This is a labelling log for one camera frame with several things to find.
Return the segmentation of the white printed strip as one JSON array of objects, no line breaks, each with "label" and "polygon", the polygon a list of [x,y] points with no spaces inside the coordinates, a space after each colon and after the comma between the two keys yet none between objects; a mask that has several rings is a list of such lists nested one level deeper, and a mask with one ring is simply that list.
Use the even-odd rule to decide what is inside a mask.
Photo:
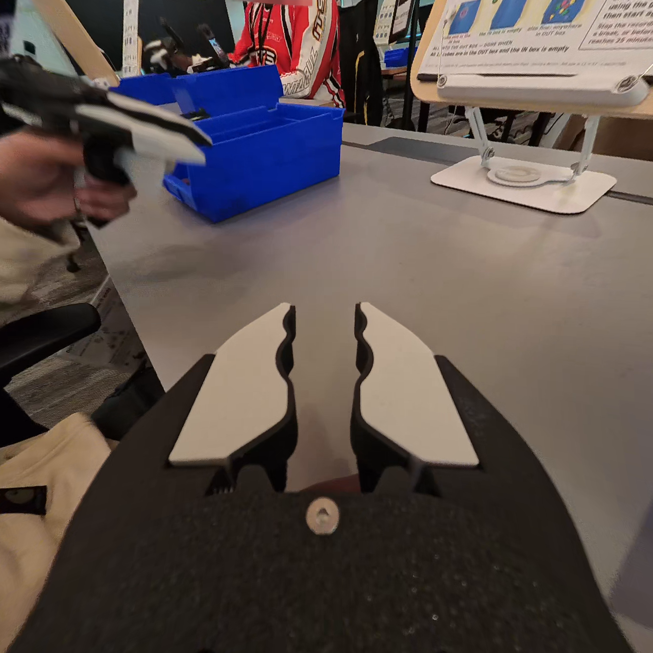
[{"label": "white printed strip", "polygon": [[140,75],[139,1],[123,1],[121,77]]}]

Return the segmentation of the person's dark trousers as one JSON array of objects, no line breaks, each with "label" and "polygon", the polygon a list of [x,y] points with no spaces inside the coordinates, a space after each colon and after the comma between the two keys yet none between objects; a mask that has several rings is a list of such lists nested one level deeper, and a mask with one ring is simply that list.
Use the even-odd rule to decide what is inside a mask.
[{"label": "person's dark trousers", "polygon": [[91,421],[103,437],[121,441],[163,396],[165,390],[155,370],[146,364],[114,390],[92,413]]}]

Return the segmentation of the printed instruction sheet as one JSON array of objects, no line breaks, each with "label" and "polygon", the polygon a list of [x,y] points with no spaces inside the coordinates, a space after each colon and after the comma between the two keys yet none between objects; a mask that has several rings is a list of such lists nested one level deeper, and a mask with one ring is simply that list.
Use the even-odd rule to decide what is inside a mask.
[{"label": "printed instruction sheet", "polygon": [[418,77],[652,76],[651,1],[448,1]]}]

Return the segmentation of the person's left forearm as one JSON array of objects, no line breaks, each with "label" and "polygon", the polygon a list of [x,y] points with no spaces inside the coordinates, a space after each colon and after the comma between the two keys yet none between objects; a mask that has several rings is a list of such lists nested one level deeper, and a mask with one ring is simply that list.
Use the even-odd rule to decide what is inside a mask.
[{"label": "person's left forearm", "polygon": [[28,230],[1,218],[1,306],[22,303],[43,268],[80,246],[68,221]]}]

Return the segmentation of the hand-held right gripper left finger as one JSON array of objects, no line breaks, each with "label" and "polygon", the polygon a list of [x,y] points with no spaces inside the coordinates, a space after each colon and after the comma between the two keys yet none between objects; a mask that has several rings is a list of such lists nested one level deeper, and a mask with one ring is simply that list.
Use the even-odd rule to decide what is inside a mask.
[{"label": "hand-held right gripper left finger", "polygon": [[276,492],[287,488],[298,442],[294,366],[296,308],[281,303],[243,326],[215,352],[168,455],[176,468],[216,468],[234,487],[242,469],[263,468]]}]

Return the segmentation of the blue plastic bin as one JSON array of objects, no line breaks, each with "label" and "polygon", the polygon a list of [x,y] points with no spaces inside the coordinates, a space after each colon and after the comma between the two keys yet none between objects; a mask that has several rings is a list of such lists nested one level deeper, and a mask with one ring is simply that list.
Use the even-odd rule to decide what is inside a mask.
[{"label": "blue plastic bin", "polygon": [[221,116],[250,108],[274,109],[283,96],[276,67],[237,67],[171,77],[167,73],[125,78],[110,89],[156,106],[176,104],[181,114],[204,110]]},{"label": "blue plastic bin", "polygon": [[344,110],[279,103],[199,120],[204,166],[178,163],[162,181],[178,202],[220,223],[339,175]]},{"label": "blue plastic bin", "polygon": [[409,63],[413,61],[417,49],[410,50],[409,46],[401,48],[387,49],[383,54],[382,61],[382,75],[386,77],[393,77],[399,74],[407,74]]}]

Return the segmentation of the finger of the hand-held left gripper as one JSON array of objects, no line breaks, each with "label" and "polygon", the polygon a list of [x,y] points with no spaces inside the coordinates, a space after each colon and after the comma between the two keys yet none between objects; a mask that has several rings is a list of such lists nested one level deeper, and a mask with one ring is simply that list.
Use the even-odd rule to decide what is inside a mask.
[{"label": "finger of the hand-held left gripper", "polygon": [[133,161],[206,164],[205,149],[179,133],[133,119],[108,103],[79,103],[76,117],[84,142],[84,165],[96,180],[117,185],[132,181]]},{"label": "finger of the hand-held left gripper", "polygon": [[194,122],[159,106],[138,101],[111,91],[106,93],[106,102],[108,102],[110,108],[118,110],[126,116],[150,125],[156,125],[171,132],[179,133],[195,145],[209,147],[213,145],[211,138],[196,126]]}]

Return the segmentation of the person's left hand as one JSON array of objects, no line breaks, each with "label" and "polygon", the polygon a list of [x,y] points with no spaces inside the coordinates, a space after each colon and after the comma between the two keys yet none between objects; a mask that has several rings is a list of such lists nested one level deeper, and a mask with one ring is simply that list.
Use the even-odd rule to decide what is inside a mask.
[{"label": "person's left hand", "polygon": [[80,213],[103,222],[129,212],[135,188],[86,174],[83,143],[77,139],[21,129],[1,137],[1,216],[27,230]]}]

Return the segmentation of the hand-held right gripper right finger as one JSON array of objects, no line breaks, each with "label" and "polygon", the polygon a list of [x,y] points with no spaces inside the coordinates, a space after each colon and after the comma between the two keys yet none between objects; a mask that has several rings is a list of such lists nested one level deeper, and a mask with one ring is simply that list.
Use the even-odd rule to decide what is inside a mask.
[{"label": "hand-held right gripper right finger", "polygon": [[369,302],[355,307],[356,369],[350,442],[362,492],[399,468],[434,492],[431,469],[480,468],[478,453],[431,349]]}]

